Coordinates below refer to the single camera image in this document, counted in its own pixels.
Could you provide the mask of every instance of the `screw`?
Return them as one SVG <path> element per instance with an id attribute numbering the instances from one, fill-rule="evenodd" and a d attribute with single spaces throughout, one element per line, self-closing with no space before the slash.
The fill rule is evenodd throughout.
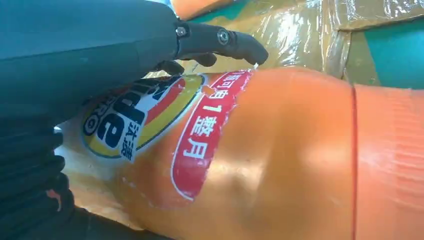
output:
<path id="1" fill-rule="evenodd" d="M 186 29 L 182 26 L 177 27 L 175 32 L 178 37 L 184 37 L 187 34 Z"/>
<path id="2" fill-rule="evenodd" d="M 218 42 L 222 45 L 227 45 L 230 41 L 230 35 L 225 29 L 218 31 Z"/>

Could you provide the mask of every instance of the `yellow circular logo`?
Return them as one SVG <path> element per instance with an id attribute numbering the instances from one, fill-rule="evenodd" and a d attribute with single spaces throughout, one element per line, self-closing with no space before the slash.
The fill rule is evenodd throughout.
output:
<path id="1" fill-rule="evenodd" d="M 203 75 L 141 79 L 100 99 L 82 123 L 83 142 L 104 158 L 133 162 L 189 108 L 206 79 Z"/>

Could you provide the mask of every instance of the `orange plastic bottle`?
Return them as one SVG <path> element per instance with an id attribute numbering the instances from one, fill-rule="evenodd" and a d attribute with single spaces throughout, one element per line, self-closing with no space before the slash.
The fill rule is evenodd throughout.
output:
<path id="1" fill-rule="evenodd" d="M 57 153 L 82 207 L 176 239 L 422 240 L 423 94 L 297 67 L 141 80 Z"/>

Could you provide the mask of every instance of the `teal surface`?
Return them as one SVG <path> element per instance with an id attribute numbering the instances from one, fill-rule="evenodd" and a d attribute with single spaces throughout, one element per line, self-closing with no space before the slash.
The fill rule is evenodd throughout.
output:
<path id="1" fill-rule="evenodd" d="M 240 14 L 240 12 L 246 6 L 247 3 L 248 3 L 248 0 L 239 0 L 231 4 L 230 6 L 227 6 L 220 10 L 213 11 L 206 15 L 197 17 L 193 19 L 192 21 L 195 23 L 204 23 L 204 22 L 209 22 L 213 20 L 214 18 L 221 17 L 221 16 L 226 17 L 229 20 L 234 20 L 235 18 L 237 18 L 237 16 Z"/>
<path id="2" fill-rule="evenodd" d="M 365 31 L 383 86 L 424 89 L 424 18 Z"/>

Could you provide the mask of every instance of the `red label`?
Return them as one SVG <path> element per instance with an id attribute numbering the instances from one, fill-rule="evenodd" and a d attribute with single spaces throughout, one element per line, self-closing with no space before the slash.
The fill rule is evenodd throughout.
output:
<path id="1" fill-rule="evenodd" d="M 210 85 L 215 92 L 203 95 L 188 119 L 176 146 L 170 173 L 176 191 L 185 199 L 193 201 L 199 194 L 222 127 L 250 76 L 247 71 L 222 75 Z"/>

